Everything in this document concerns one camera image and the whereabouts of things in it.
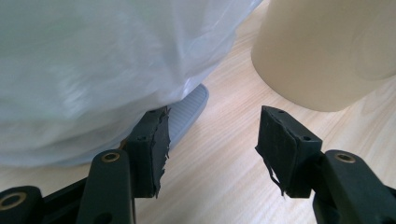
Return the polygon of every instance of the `gray textured object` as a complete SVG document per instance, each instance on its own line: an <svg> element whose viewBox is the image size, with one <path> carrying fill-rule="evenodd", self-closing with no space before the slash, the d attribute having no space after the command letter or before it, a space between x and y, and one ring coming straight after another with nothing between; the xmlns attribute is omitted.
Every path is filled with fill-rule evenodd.
<svg viewBox="0 0 396 224"><path fill-rule="evenodd" d="M182 101L169 105L169 137L174 148L206 107L209 91L200 84Z"/></svg>

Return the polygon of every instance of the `white plastic bag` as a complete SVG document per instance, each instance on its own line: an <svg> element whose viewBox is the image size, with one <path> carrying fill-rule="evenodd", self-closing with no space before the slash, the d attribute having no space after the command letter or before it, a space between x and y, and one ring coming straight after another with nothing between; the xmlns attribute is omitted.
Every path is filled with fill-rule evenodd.
<svg viewBox="0 0 396 224"><path fill-rule="evenodd" d="M260 0L2 0L0 164L77 164L183 99Z"/></svg>

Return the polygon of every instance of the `wooden floor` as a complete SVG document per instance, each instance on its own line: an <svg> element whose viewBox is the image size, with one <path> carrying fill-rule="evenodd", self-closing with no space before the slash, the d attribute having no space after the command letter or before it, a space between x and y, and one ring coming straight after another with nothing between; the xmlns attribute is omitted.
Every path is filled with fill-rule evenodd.
<svg viewBox="0 0 396 224"><path fill-rule="evenodd" d="M323 140L324 151L359 155L396 188L396 78L339 112L316 112L285 100L260 79L250 60L265 9L263 3L239 27L232 52L205 80L207 107L170 152L159 198L136 200L139 224L316 223L312 197L282 197L254 149L262 105L289 112ZM47 195L85 177L89 167L0 167L0 191L34 185Z"/></svg>

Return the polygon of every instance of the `wood grain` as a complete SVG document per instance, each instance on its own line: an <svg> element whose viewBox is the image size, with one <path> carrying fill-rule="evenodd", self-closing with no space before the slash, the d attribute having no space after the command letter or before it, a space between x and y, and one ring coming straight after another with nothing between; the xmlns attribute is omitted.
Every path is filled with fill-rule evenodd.
<svg viewBox="0 0 396 224"><path fill-rule="evenodd" d="M266 4L239 27L232 52L205 80L206 109L170 152L159 198L136 200L139 224L316 223L312 197L282 197L254 149L262 105L288 111L323 140L324 151L361 156L396 188L396 78L339 112L312 111L285 100L260 79L250 60ZM0 168L0 190L34 185L47 195L86 176L89 165Z"/></svg>

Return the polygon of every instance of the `cup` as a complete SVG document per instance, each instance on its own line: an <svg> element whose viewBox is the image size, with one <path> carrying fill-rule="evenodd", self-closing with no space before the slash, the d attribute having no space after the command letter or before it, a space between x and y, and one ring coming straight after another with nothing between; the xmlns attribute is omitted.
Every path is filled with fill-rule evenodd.
<svg viewBox="0 0 396 224"><path fill-rule="evenodd" d="M341 110L396 74L396 1L271 1L251 58L285 98Z"/></svg>

